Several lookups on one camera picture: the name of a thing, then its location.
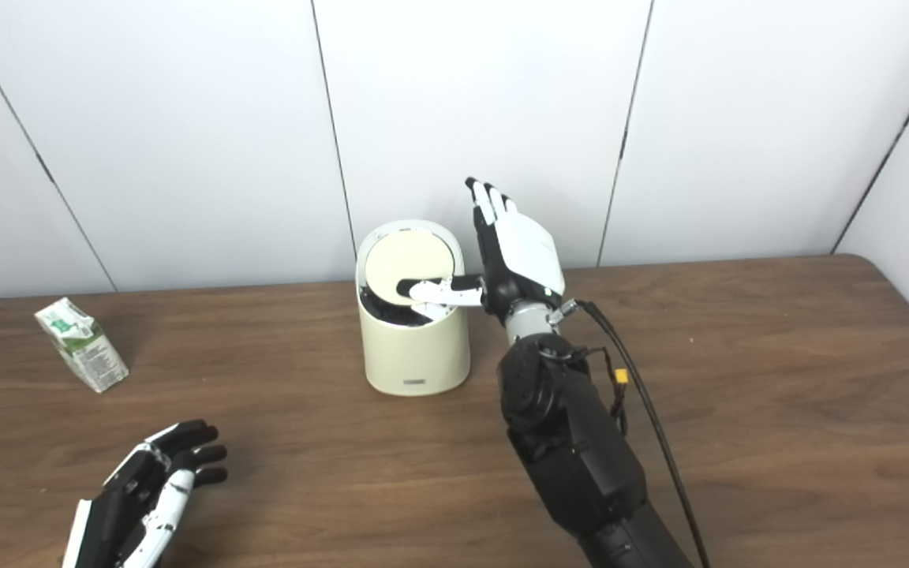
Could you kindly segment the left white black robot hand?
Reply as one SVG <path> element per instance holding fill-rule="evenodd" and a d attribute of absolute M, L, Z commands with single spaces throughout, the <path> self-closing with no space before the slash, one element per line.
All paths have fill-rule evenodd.
<path fill-rule="evenodd" d="M 138 443 L 94 499 L 78 503 L 64 567 L 159 567 L 194 490 L 226 481 L 227 448 L 205 420 Z"/>

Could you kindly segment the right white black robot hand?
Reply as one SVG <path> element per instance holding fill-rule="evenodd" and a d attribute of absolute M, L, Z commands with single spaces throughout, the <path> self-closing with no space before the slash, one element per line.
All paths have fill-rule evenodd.
<path fill-rule="evenodd" d="M 552 235 L 494 185 L 467 177 L 483 263 L 479 275 L 401 279 L 397 294 L 416 305 L 481 307 L 505 323 L 521 303 L 563 304 L 565 277 Z"/>

